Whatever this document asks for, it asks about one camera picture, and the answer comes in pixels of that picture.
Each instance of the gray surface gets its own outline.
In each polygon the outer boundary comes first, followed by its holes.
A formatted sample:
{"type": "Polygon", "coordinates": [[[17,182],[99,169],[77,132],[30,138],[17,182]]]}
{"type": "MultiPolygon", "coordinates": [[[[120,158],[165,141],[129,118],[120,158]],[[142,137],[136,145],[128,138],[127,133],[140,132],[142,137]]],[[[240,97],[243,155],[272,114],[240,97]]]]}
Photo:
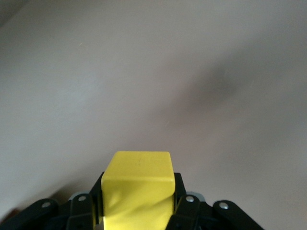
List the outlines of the gray surface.
{"type": "Polygon", "coordinates": [[[118,150],[167,150],[209,204],[307,229],[306,11],[30,1],[0,28],[0,216],[88,190],[118,150]]]}

